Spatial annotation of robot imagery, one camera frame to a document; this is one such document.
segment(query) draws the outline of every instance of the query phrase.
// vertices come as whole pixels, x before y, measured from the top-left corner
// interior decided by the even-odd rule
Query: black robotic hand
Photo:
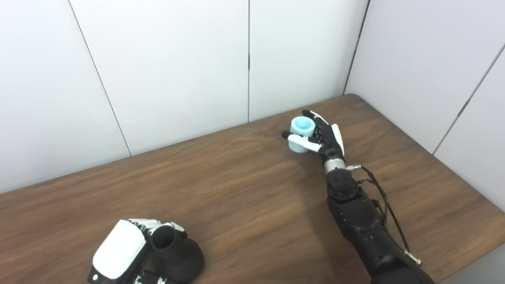
[[[289,131],[282,132],[282,137],[320,155],[326,172],[330,212],[342,235],[356,249],[372,278],[372,284],[435,284],[420,268],[421,260],[410,252],[387,196],[373,173],[361,165],[345,164],[338,125],[328,124],[315,112],[303,110],[302,113],[315,122],[314,137]],[[370,179],[354,180],[351,171],[357,169],[366,171]],[[378,201],[368,198],[362,189],[364,182],[377,187],[384,199],[384,210]],[[398,245],[388,232],[388,212],[398,227],[405,248]]]

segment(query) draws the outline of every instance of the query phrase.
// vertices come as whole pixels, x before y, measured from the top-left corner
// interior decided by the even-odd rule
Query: wooden table
[[[306,108],[339,124],[348,164],[374,171],[436,281],[505,242],[505,214],[361,98]],[[196,283],[369,283],[327,209],[320,158],[280,137],[300,114],[0,195],[0,282],[85,283],[114,224],[145,217],[175,221],[200,244],[207,262]]]

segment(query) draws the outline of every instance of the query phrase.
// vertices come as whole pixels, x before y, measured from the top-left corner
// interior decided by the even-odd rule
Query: wall seam
[[[128,147],[128,143],[126,142],[125,135],[123,133],[123,129],[121,129],[121,125],[119,124],[118,117],[116,115],[116,112],[114,111],[114,108],[112,107],[111,99],[109,98],[109,95],[107,94],[107,91],[105,90],[104,82],[102,81],[102,77],[100,76],[100,73],[98,72],[98,68],[96,67],[96,63],[93,59],[93,55],[91,55],[91,51],[89,50],[88,42],[86,41],[86,38],[84,37],[84,33],[82,32],[81,25],[79,24],[79,21],[77,20],[77,15],[75,15],[74,7],[72,6],[72,3],[70,3],[70,0],[68,0],[68,4],[70,5],[70,9],[72,10],[72,14],[74,14],[75,22],[77,23],[77,26],[79,27],[79,31],[81,32],[82,39],[84,40],[84,44],[86,45],[86,49],[88,49],[89,57],[91,58],[91,61],[93,62],[93,66],[95,68],[96,74],[98,75],[98,79],[100,80],[100,84],[102,85],[102,89],[104,90],[105,96],[107,98],[107,101],[109,102],[109,106],[111,106],[112,114],[114,115],[114,118],[116,119],[116,123],[118,124],[119,131],[121,132],[121,136],[123,137],[123,140],[126,145],[126,149],[128,150],[128,153],[131,155],[130,147]]]
[[[498,58],[500,57],[501,53],[503,52],[503,50],[505,49],[505,43],[502,45],[501,49],[499,50],[498,54],[496,55],[496,57],[494,58],[494,60],[491,62],[491,64],[489,65],[489,67],[487,68],[486,72],[484,73],[484,76],[482,76],[482,78],[480,79],[480,81],[477,83],[477,86],[475,87],[475,89],[473,90],[472,94],[470,95],[470,97],[468,98],[468,100],[465,101],[465,103],[463,104],[463,106],[461,107],[460,111],[458,112],[458,114],[456,115],[454,121],[451,123],[451,125],[449,126],[449,129],[445,132],[444,136],[442,137],[442,140],[440,140],[440,142],[438,143],[437,147],[435,148],[435,150],[433,151],[433,153],[431,153],[432,155],[435,155],[438,151],[438,148],[440,148],[440,146],[442,145],[442,143],[444,142],[445,138],[447,137],[447,135],[449,134],[449,132],[452,130],[452,128],[454,127],[454,125],[456,124],[456,122],[458,121],[459,117],[461,116],[461,114],[463,113],[463,111],[465,110],[465,108],[468,106],[468,103],[470,102],[470,100],[473,98],[473,96],[475,95],[475,93],[477,92],[477,90],[479,89],[480,85],[482,84],[482,82],[484,82],[484,80],[486,79],[487,77],[487,74],[489,74],[489,72],[491,71],[491,69],[493,68],[494,64],[496,63],[496,61],[498,60]]]

